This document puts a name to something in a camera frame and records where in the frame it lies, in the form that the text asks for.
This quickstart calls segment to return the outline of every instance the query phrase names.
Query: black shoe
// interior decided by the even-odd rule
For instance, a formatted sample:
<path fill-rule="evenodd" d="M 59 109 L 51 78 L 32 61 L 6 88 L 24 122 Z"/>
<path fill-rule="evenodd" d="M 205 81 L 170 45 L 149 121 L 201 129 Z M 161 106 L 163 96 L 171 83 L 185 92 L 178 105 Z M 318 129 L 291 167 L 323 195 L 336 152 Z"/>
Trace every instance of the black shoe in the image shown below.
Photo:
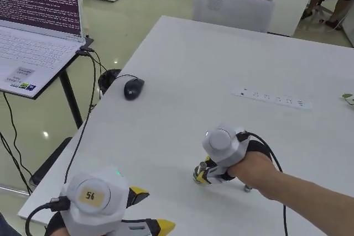
<path fill-rule="evenodd" d="M 329 20 L 326 20 L 325 24 L 328 27 L 331 27 L 332 29 L 336 29 L 336 30 L 342 30 L 343 29 L 342 25 L 338 25 L 339 24 L 339 20 L 335 20 L 334 22 L 330 22 Z"/>
<path fill-rule="evenodd" d="M 311 17 L 312 14 L 313 14 L 312 11 L 310 12 L 304 11 L 303 15 L 301 16 L 301 19 L 306 19 L 308 17 Z"/>

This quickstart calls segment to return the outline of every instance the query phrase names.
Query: laptop keyboard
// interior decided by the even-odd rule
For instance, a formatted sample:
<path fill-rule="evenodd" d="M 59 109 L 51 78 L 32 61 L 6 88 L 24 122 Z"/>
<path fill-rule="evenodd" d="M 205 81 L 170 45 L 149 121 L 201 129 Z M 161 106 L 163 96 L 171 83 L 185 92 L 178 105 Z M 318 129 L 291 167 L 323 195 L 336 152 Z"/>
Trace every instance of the laptop keyboard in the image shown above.
<path fill-rule="evenodd" d="M 0 33 L 0 59 L 48 67 L 53 69 L 63 55 L 72 51 L 70 47 L 23 39 Z"/>

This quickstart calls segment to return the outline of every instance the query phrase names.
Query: number label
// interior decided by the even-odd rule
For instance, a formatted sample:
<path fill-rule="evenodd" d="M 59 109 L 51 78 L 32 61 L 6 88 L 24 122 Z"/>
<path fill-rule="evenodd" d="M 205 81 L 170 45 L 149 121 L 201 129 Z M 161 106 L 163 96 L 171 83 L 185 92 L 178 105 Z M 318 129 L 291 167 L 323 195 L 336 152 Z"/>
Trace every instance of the number label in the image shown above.
<path fill-rule="evenodd" d="M 93 193 L 93 192 L 87 192 L 87 194 L 86 194 L 86 199 L 94 200 L 94 199 L 95 199 L 95 193 Z"/>
<path fill-rule="evenodd" d="M 105 194 L 99 190 L 84 187 L 80 192 L 79 201 L 92 207 L 101 207 L 105 197 Z"/>

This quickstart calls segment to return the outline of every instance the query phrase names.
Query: shiny floor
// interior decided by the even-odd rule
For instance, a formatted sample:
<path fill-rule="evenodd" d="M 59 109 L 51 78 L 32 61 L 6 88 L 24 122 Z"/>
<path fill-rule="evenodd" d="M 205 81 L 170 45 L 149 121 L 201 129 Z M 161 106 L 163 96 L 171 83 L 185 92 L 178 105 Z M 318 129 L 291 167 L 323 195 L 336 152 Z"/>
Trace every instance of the shiny floor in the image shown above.
<path fill-rule="evenodd" d="M 327 3 L 330 7 L 334 4 L 335 0 Z M 84 0 L 89 34 L 95 40 L 92 47 L 106 68 L 123 67 L 161 15 L 189 19 L 191 7 L 192 0 L 119 0 L 115 3 Z M 351 47 L 344 33 L 329 30 L 316 22 L 301 22 L 294 37 Z M 92 89 L 92 63 L 87 58 L 79 58 L 69 67 L 68 72 L 84 116 L 87 114 Z M 66 137 L 75 134 L 75 123 L 59 80 L 36 101 L 16 96 L 8 98 L 18 129 L 17 145 L 22 152 L 24 165 L 34 172 Z M 0 117 L 0 130 L 11 143 L 14 131 L 2 95 Z M 24 189 L 12 160 L 1 145 L 0 183 Z M 16 215 L 24 202 L 25 198 L 0 193 L 0 212 L 23 235 L 24 222 Z M 44 235 L 43 226 L 32 224 L 31 228 L 33 235 Z"/>

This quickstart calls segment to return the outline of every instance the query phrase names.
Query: power strip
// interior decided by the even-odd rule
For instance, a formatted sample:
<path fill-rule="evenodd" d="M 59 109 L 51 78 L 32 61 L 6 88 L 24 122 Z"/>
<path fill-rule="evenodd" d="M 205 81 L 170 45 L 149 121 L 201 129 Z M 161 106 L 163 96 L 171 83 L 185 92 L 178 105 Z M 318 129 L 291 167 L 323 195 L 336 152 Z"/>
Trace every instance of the power strip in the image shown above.
<path fill-rule="evenodd" d="M 238 97 L 255 99 L 256 101 L 261 102 L 275 103 L 278 105 L 288 106 L 296 109 L 312 109 L 312 104 L 310 102 L 305 102 L 302 99 L 294 98 L 291 96 L 268 94 L 256 90 L 249 90 L 247 88 L 237 89 L 232 94 Z"/>

